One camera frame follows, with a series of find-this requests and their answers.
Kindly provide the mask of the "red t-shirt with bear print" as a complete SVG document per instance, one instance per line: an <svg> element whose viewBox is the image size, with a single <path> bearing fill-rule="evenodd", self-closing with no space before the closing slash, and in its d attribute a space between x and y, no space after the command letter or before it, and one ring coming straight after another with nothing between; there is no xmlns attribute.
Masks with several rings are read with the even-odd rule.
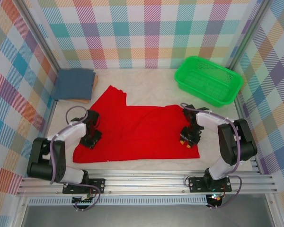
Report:
<svg viewBox="0 0 284 227"><path fill-rule="evenodd" d="M188 122L178 105L128 106L126 93L109 86L91 110L100 115L102 136L93 148L79 144L74 163L200 157L196 145L188 148L180 143Z"/></svg>

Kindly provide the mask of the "folded tan t-shirt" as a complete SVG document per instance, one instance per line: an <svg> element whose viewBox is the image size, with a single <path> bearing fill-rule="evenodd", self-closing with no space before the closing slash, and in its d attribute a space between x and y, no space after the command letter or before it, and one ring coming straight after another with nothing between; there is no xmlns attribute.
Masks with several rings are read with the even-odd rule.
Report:
<svg viewBox="0 0 284 227"><path fill-rule="evenodd" d="M98 75L96 74L94 76L94 82L93 82L93 86L92 86L92 92L94 91L95 87L97 86L98 83ZM83 104L88 104L90 102L90 99L71 99L71 101L73 102L79 102L79 103L83 103Z"/></svg>

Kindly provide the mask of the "green plastic basket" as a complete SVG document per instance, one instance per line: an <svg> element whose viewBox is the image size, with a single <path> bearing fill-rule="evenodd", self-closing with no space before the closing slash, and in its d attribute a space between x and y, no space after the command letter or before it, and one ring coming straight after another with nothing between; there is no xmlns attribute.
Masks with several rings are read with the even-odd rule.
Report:
<svg viewBox="0 0 284 227"><path fill-rule="evenodd" d="M198 56L187 57L174 78L180 89L216 107L231 104L243 85L240 74Z"/></svg>

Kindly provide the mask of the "folded blue t-shirt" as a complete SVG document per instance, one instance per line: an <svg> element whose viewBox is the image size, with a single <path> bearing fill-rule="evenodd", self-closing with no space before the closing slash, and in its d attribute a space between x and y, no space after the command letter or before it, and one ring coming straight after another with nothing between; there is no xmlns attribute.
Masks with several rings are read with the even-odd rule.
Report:
<svg viewBox="0 0 284 227"><path fill-rule="evenodd" d="M95 77L92 69L60 69L53 100L91 100Z"/></svg>

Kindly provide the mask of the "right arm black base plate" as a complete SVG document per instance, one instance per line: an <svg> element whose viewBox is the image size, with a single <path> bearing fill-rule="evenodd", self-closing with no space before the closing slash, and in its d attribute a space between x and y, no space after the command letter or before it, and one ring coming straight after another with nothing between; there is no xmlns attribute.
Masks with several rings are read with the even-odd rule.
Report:
<svg viewBox="0 0 284 227"><path fill-rule="evenodd" d="M197 192L231 192L232 187L228 177L220 180L209 180L206 177L190 177L188 179L191 193Z"/></svg>

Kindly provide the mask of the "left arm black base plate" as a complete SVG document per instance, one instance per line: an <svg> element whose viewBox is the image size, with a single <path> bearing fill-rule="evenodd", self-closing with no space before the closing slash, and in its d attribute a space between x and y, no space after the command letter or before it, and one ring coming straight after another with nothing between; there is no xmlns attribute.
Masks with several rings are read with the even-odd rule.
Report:
<svg viewBox="0 0 284 227"><path fill-rule="evenodd" d="M63 185L63 194L95 194L97 193L97 187L101 193L105 189L105 179L104 178L94 178L83 181L79 184L68 183Z"/></svg>

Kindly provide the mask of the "right aluminium side rail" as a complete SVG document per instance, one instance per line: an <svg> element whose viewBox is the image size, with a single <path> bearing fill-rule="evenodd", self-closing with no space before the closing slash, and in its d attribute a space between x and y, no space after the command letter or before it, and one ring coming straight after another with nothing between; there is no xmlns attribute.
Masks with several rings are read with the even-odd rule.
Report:
<svg viewBox="0 0 284 227"><path fill-rule="evenodd" d="M234 104L236 107L238 117L244 118L246 120L247 119L246 114L244 113L244 109L238 97L235 98ZM241 161L238 171L248 172L248 173L253 172L255 174L261 174L261 171L259 169L258 162L257 162L257 157L253 156L248 161Z"/></svg>

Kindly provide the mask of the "long aluminium base rail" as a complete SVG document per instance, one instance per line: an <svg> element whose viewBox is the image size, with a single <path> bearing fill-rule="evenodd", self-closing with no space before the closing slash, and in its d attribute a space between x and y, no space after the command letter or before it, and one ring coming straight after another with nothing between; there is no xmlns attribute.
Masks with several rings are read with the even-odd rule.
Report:
<svg viewBox="0 0 284 227"><path fill-rule="evenodd" d="M123 176L105 177L104 195L180 195L189 194L188 183L184 183L181 176L131 176L125 179ZM265 194L277 193L276 184L271 176L241 177L242 194ZM18 196L52 196L62 195L64 186L62 184L49 184L43 180L25 178L17 192Z"/></svg>

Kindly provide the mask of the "right aluminium frame post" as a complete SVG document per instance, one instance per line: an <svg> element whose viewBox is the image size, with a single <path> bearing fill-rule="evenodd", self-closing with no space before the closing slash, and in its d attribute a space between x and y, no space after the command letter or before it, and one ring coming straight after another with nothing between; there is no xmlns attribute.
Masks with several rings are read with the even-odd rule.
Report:
<svg viewBox="0 0 284 227"><path fill-rule="evenodd" d="M238 27L234 43L230 46L231 52L226 63L228 69L234 70L238 65L272 2L273 0L250 0Z"/></svg>

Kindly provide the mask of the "aluminium frame post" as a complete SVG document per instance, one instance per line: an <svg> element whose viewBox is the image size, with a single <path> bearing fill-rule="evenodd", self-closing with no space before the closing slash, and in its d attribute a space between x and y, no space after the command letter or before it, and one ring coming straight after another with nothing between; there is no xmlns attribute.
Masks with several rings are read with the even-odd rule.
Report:
<svg viewBox="0 0 284 227"><path fill-rule="evenodd" d="M30 29L32 30L32 34L35 36L36 40L40 44L46 57L49 59L49 62L51 63L55 71L58 71L60 69L60 66L54 54L52 53L48 43L46 42L46 39L43 36L38 24L35 22L32 14L30 13L30 10L26 5L25 0L15 0L15 2L18 4L18 7L21 9L21 14L26 19Z"/></svg>
<svg viewBox="0 0 284 227"><path fill-rule="evenodd" d="M230 46L231 52L226 63L228 69L234 70L238 65L272 2L273 0L250 0L238 27L234 43Z"/></svg>

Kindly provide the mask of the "left aluminium frame post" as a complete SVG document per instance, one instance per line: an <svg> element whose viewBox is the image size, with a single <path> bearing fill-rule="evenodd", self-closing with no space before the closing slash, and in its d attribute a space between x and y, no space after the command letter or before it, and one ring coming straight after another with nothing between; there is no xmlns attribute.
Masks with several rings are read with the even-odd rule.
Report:
<svg viewBox="0 0 284 227"><path fill-rule="evenodd" d="M26 5L25 0L15 0L15 2L18 4L18 7L21 9L21 14L26 19L30 29L32 30L32 34L35 36L36 40L40 44L46 57L49 59L49 62L51 63L55 71L58 71L60 69L60 66L54 54L52 53L48 43L46 42L46 39L43 36L38 24L35 22L32 14L30 13L30 10Z"/></svg>

